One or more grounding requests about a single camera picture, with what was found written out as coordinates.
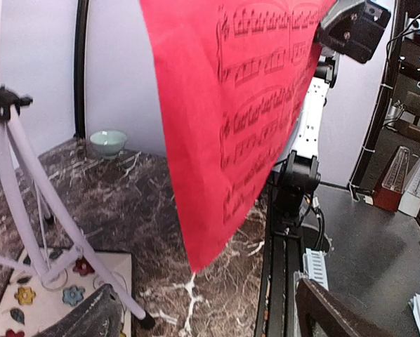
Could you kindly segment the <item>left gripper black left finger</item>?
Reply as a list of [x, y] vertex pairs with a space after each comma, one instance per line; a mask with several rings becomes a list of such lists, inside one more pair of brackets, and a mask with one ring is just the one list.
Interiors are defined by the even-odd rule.
[[119, 296], [110, 284], [104, 284], [59, 322], [35, 336], [119, 336], [122, 312]]

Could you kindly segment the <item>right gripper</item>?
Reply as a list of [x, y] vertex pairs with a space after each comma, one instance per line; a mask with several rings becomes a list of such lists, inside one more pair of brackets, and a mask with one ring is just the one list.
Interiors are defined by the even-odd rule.
[[365, 64], [390, 18], [391, 12], [373, 1], [338, 0], [320, 20], [314, 42]]

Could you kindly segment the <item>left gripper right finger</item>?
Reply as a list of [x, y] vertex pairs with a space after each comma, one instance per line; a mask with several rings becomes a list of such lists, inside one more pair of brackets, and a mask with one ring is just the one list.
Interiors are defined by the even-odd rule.
[[391, 334], [349, 310], [316, 281], [298, 281], [296, 309], [302, 336], [313, 336], [318, 324], [327, 336], [390, 336]]

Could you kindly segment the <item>red sheet music paper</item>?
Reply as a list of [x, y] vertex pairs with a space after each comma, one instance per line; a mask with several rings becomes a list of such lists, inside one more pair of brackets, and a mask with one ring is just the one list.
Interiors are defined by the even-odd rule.
[[142, 1], [190, 268], [210, 265], [279, 159], [331, 1]]

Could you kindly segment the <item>white perforated music stand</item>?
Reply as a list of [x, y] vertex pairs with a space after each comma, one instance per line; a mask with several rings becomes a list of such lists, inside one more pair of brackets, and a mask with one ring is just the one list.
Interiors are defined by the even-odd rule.
[[[1, 51], [1, 9], [0, 1], [0, 51]], [[83, 232], [74, 222], [62, 203], [54, 186], [51, 184], [41, 162], [35, 155], [27, 139], [20, 121], [20, 111], [32, 103], [29, 96], [19, 96], [8, 90], [0, 83], [0, 179], [8, 207], [17, 227], [17, 231], [25, 246], [31, 263], [26, 265], [0, 256], [0, 265], [13, 269], [21, 269], [34, 275], [45, 284], [55, 280], [60, 272], [78, 258], [85, 258], [90, 266], [98, 273], [106, 286], [112, 287], [114, 296], [139, 321], [140, 326], [152, 329], [155, 326], [154, 317], [142, 309], [133, 297], [126, 291], [115, 278], [114, 274], [104, 265], [96, 254]], [[46, 248], [40, 248], [29, 221], [19, 185], [16, 179], [13, 157], [25, 169], [29, 184], [34, 190], [38, 202], [39, 215], [50, 213], [52, 218], [57, 218], [60, 224], [73, 241], [74, 246], [51, 262], [46, 255]]]

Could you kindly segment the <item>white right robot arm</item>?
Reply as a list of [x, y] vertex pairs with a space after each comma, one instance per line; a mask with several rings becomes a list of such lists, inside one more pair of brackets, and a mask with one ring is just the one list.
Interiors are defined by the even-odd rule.
[[339, 77], [340, 58], [359, 64], [372, 59], [390, 21], [391, 12], [375, 1], [335, 1], [328, 8], [306, 3], [291, 12], [291, 30], [307, 32], [317, 66], [299, 77], [306, 95], [298, 105], [298, 119], [274, 170], [272, 205], [268, 224], [272, 236], [300, 237], [305, 219], [301, 203], [309, 198], [309, 210], [318, 210], [314, 198], [320, 184], [319, 136], [327, 94]]

